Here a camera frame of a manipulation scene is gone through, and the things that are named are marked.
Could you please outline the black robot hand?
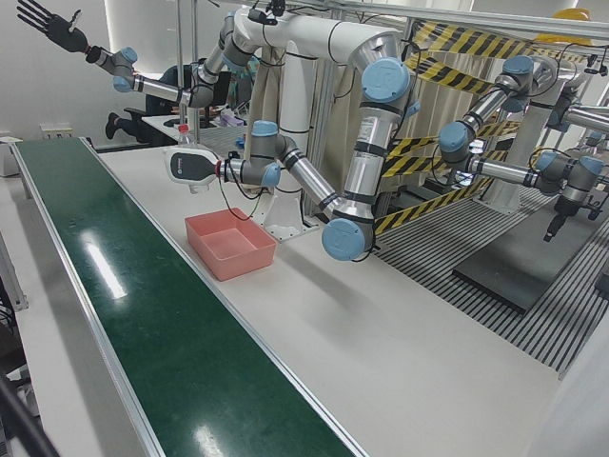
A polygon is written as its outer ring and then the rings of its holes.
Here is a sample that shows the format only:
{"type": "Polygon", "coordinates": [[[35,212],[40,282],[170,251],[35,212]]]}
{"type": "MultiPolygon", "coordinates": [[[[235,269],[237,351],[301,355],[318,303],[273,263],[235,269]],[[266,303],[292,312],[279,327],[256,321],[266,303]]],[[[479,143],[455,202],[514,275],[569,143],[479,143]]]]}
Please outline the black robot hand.
{"type": "Polygon", "coordinates": [[[85,34],[77,28],[82,15],[76,10],[66,19],[43,7],[36,1],[17,1],[17,18],[45,35],[51,42],[68,52],[88,53],[89,44],[85,34]]]}

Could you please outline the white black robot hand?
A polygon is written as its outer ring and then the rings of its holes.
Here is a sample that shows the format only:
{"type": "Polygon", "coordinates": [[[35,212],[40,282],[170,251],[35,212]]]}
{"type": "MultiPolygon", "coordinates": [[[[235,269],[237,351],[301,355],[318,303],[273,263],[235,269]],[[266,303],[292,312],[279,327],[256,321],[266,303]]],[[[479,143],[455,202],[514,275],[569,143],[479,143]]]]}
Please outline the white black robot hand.
{"type": "Polygon", "coordinates": [[[164,148],[164,158],[169,178],[187,185],[191,193],[209,190],[210,184],[218,177],[219,157],[196,145],[164,148]]]}

